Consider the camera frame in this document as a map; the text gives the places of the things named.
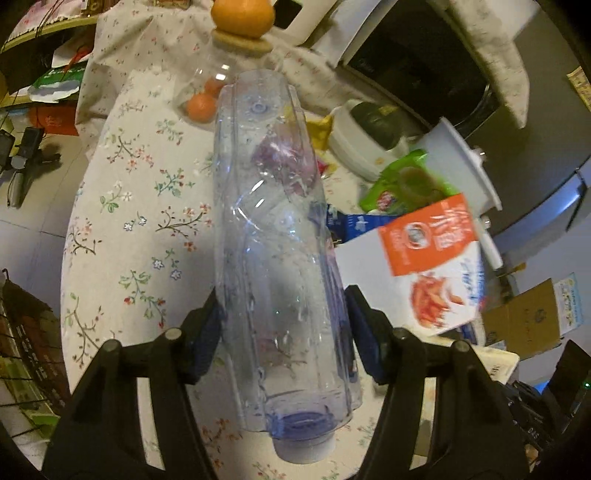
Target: cork stopper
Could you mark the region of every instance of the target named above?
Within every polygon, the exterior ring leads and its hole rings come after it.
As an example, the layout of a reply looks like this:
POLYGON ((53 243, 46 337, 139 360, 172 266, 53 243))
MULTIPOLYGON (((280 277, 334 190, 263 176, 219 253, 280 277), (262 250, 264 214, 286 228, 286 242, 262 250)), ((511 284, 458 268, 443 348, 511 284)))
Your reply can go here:
POLYGON ((247 51, 257 57, 261 57, 273 50, 273 45, 263 38, 241 37, 217 28, 212 30, 212 38, 218 43, 247 51))

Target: clear plastic bottle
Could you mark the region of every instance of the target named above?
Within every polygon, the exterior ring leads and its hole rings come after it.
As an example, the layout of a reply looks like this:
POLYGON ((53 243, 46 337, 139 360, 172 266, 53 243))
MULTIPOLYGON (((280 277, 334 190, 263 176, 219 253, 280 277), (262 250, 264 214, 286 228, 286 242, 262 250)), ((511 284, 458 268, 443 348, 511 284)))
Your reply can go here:
POLYGON ((270 70, 222 90, 216 289, 242 427, 311 463, 361 404, 326 201, 295 89, 270 70))
POLYGON ((261 68, 279 69, 280 58, 263 39, 248 39, 213 30, 209 42, 198 52, 199 64, 189 78, 181 75, 175 85, 173 105, 188 123, 213 130, 217 98, 224 85, 240 72, 261 68))

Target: table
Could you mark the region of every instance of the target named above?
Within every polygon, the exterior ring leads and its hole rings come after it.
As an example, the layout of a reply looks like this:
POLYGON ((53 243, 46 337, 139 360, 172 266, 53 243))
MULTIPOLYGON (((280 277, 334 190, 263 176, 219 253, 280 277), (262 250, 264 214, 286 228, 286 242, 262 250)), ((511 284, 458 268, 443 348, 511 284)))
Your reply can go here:
MULTIPOLYGON (((153 340, 179 326, 213 287, 213 135, 184 123, 171 108, 178 68, 168 58, 172 48, 176 54, 198 51, 195 39, 209 28, 197 8, 168 11, 133 1, 99 20, 77 115, 91 159, 76 194, 62 269, 62 343, 72 389, 102 342, 153 340)), ((323 113, 361 96, 340 87, 309 51, 276 48, 308 108, 323 113), (312 86, 306 83, 311 77, 312 86)), ((328 201, 352 213, 360 212, 362 186, 343 167, 324 181, 328 201)), ((363 405, 337 431, 335 452, 312 465, 292 465, 275 455, 267 434, 240 431, 224 358, 219 347, 209 373, 187 387, 220 479, 336 480, 356 472, 383 402, 370 377, 361 375, 363 405)), ((433 409, 432 387, 425 417, 433 409)), ((139 385, 139 409, 148 461, 161 465, 146 382, 139 385)))

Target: orange package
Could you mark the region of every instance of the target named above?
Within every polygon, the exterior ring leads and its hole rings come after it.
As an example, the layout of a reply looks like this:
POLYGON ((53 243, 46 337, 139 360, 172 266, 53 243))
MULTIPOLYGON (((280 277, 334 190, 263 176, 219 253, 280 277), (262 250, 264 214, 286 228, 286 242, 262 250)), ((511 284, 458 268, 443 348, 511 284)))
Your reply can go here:
POLYGON ((462 194, 365 233, 336 257, 343 284, 357 284, 394 326, 437 335, 478 315, 484 274, 462 194))
POLYGON ((33 106, 29 109, 29 120, 34 127, 43 127, 48 134, 74 135, 76 105, 33 106))

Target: green bag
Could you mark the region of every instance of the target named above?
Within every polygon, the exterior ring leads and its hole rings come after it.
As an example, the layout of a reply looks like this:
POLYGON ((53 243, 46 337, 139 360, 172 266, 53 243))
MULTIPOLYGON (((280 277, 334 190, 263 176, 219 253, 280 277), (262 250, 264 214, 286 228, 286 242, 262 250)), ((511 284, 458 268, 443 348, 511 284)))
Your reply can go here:
POLYGON ((414 150, 392 162, 382 171, 359 206, 365 212, 380 210, 389 215, 403 215, 460 193, 449 182, 427 170, 427 155, 424 150, 414 150))

